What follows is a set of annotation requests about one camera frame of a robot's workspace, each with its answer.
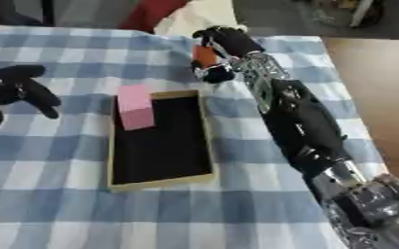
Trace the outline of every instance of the black cover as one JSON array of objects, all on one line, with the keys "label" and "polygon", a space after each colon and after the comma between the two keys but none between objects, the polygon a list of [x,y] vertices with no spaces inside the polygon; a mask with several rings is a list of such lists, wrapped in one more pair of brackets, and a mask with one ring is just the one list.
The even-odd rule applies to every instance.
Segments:
[{"label": "black cover", "polygon": [[156,126],[137,130],[124,130],[118,105],[114,108],[112,184],[212,172],[197,96],[153,100]]}]

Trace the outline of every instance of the blue and white tablecloth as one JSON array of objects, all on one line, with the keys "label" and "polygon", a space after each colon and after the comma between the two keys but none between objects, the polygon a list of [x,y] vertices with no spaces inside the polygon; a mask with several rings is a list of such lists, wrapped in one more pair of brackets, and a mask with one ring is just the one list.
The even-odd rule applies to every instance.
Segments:
[{"label": "blue and white tablecloth", "polygon": [[[365,174],[385,171],[321,40],[258,41],[331,110]],[[45,65],[38,81],[63,103],[54,121],[26,103],[3,108],[0,249],[344,248],[243,83],[214,87],[193,77],[193,44],[134,31],[0,26],[0,67]],[[142,83],[203,92],[216,180],[107,191],[110,96],[120,85]]]}]

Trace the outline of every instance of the pink cube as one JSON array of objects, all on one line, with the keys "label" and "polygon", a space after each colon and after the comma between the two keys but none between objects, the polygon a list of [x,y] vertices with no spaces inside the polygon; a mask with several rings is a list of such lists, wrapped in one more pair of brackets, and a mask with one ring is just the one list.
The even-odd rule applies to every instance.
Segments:
[{"label": "pink cube", "polygon": [[145,85],[119,87],[118,107],[125,130],[154,126],[151,95]]}]

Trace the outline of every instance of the gloved hand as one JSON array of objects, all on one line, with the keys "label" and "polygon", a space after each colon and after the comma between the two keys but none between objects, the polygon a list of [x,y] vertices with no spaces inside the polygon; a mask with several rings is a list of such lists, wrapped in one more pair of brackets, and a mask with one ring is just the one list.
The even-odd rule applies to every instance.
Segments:
[{"label": "gloved hand", "polygon": [[250,52],[263,52],[264,49],[254,42],[243,30],[231,27],[213,26],[194,33],[194,38],[202,38],[204,47],[211,42],[220,45],[229,55],[243,57]]},{"label": "gloved hand", "polygon": [[42,65],[16,65],[0,69],[0,105],[12,104],[23,100],[33,105],[50,119],[56,119],[54,109],[60,105],[60,99],[46,87],[34,81],[45,72]]},{"label": "gloved hand", "polygon": [[[60,99],[31,79],[44,72],[42,65],[18,65],[0,69],[0,105],[23,100],[39,109],[46,117],[56,119],[58,112],[54,107],[60,105]],[[0,111],[0,124],[2,122],[3,113]]]}]

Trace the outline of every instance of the robotic hand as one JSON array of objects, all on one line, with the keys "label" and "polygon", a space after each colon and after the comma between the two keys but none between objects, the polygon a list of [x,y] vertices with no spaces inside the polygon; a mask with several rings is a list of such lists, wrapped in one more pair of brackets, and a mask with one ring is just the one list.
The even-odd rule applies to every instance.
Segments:
[{"label": "robotic hand", "polygon": [[[243,74],[273,139],[302,173],[344,244],[399,249],[399,179],[389,174],[365,179],[344,149],[346,137],[328,110],[243,31],[214,26],[194,38]],[[214,69],[201,70],[196,75]]]},{"label": "robotic hand", "polygon": [[[32,79],[44,72],[42,65],[17,65],[0,69],[0,105],[25,101],[46,117],[56,119],[58,112],[54,107],[60,105],[60,99]],[[0,124],[3,119],[0,111]]]}]

